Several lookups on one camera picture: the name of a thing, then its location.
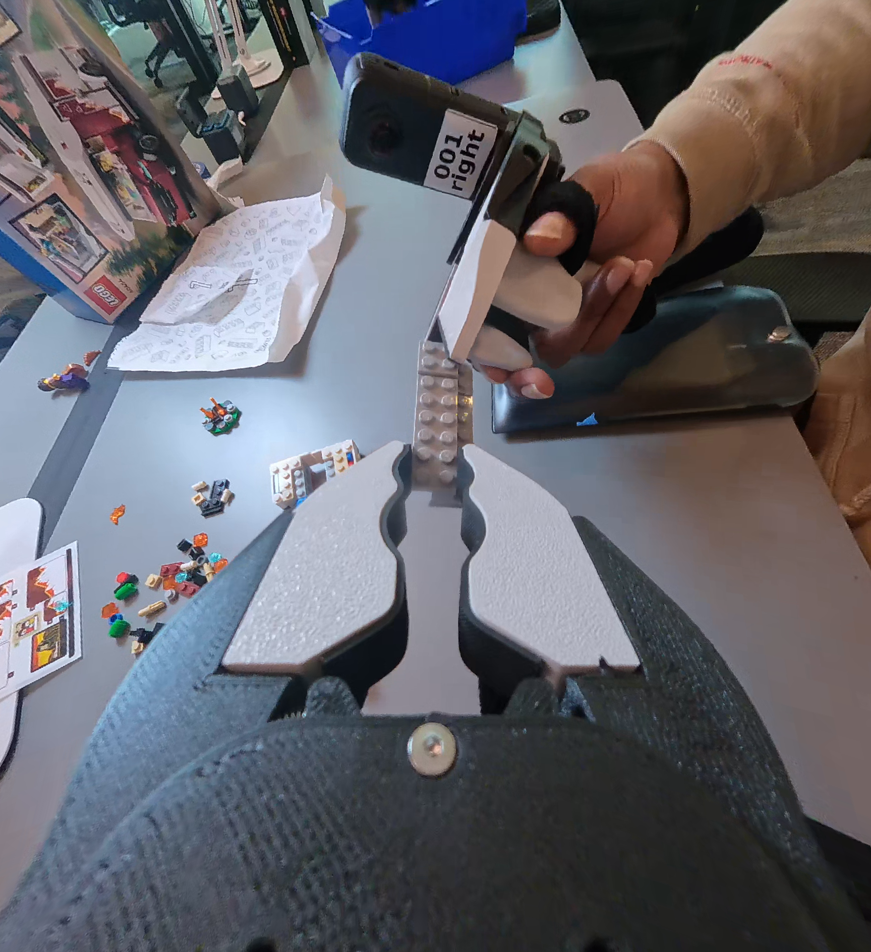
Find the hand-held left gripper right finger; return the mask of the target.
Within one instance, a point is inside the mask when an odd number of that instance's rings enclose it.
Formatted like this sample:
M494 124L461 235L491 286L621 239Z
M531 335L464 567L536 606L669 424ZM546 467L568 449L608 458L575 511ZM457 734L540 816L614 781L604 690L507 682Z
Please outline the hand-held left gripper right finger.
M463 455L485 527L467 570L474 620L547 673L635 670L640 658L568 510L484 449Z

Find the lego set box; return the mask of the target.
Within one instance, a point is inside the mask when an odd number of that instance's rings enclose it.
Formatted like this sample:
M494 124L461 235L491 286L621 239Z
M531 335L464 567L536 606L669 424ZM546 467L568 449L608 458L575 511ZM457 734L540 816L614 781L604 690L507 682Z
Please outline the lego set box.
M220 213L81 2L0 2L0 256L112 324Z

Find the blue plastic bin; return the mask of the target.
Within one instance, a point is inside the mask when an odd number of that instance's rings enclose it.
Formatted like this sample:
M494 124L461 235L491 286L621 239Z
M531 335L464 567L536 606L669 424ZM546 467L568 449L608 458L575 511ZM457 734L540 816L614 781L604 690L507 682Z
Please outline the blue plastic bin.
M457 85L513 58L527 11L524 1L428 1L373 25L364 2L346 1L315 21L340 86L360 53Z

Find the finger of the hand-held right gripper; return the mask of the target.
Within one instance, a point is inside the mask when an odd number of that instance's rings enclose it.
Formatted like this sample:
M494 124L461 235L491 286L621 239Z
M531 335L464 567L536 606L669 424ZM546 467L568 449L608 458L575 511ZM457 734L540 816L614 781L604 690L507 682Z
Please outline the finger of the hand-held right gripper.
M465 240L436 312L442 341L454 362L468 358L514 248L514 233L489 218L480 219Z

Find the grey lego plate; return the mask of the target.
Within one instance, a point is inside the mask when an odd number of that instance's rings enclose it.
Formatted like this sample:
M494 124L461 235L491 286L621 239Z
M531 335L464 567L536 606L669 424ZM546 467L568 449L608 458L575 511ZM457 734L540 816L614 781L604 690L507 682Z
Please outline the grey lego plate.
M413 428L412 488L429 492L432 506L460 506L461 449L473 441L473 371L435 335L418 350Z

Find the white printed paper bag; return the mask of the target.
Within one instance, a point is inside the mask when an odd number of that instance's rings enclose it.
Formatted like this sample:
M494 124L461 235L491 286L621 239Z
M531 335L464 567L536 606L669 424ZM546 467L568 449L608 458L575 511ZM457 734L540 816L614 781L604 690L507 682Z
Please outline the white printed paper bag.
M333 273L346 225L326 177L309 196L239 208L201 232L109 367L213 373L284 360Z

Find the tall black box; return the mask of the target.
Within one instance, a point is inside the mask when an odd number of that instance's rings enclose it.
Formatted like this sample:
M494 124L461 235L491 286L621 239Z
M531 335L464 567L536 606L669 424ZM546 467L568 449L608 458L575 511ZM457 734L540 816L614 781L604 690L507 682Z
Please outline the tall black box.
M318 54L317 38L310 17L310 2L277 1L275 9L286 35L285 47L290 68L310 65Z

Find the black charger block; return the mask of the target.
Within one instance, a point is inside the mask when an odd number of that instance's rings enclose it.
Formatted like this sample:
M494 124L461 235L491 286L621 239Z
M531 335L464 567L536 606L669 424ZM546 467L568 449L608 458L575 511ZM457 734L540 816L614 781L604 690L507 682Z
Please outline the black charger block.
M216 90L228 110L252 117L259 111L259 98L253 88L251 78L240 63L229 64L222 68L216 82Z

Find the lego sticker sheet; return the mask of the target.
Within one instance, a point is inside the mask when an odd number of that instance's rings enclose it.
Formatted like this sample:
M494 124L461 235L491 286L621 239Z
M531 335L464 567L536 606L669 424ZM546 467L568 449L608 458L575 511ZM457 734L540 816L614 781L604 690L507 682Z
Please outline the lego sticker sheet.
M0 700L82 657L73 541L0 574Z

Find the purple orange lego figure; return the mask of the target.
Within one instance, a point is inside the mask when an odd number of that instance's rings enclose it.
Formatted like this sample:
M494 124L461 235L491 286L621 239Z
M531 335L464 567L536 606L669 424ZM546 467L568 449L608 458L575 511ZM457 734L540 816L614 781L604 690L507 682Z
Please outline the purple orange lego figure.
M38 390L45 393L83 393L90 387L89 374L101 351L87 351L82 361L68 363L60 373L37 381Z

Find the pile of lego pieces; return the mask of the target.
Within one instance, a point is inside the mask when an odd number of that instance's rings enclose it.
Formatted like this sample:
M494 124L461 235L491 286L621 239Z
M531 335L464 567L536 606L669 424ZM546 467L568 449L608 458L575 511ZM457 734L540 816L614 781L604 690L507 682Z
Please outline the pile of lego pieces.
M141 571L120 569L109 582L109 598L100 608L103 631L139 657L174 614L219 576L229 561L200 532L181 539L173 559Z

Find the person's right hand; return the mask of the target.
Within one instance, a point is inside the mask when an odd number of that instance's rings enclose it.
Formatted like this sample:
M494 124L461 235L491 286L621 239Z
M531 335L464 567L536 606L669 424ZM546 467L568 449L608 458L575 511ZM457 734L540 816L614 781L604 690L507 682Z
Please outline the person's right hand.
M686 179L667 150L651 140L597 157L572 181L599 210L588 254L599 270L584 283L582 306L569 327L533 334L536 354L550 367L581 353L604 352L618 340L688 222Z

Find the small black device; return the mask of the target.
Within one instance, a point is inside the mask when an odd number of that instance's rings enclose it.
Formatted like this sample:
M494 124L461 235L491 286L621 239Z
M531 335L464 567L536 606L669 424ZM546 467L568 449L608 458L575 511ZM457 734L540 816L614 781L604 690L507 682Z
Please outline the small black device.
M215 162L222 165L231 160L242 160L245 150L244 127L238 114L227 109L207 113L198 137L206 144Z

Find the black wrist rest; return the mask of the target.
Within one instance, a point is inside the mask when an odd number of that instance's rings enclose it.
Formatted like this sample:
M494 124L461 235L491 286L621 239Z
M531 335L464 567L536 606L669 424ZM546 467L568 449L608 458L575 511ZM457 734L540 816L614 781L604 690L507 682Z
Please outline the black wrist rest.
M545 400L491 396L496 434L694 413L789 409L807 401L819 364L772 291L721 287L668 297L608 351L547 368Z

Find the small tan black lego cluster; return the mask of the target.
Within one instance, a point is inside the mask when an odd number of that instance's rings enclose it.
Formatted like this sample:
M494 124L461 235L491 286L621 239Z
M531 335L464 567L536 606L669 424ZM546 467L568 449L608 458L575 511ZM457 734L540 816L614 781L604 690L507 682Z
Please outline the small tan black lego cluster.
M220 515L234 498L231 481L227 478L212 483L196 482L191 486L191 494L191 503L204 519Z

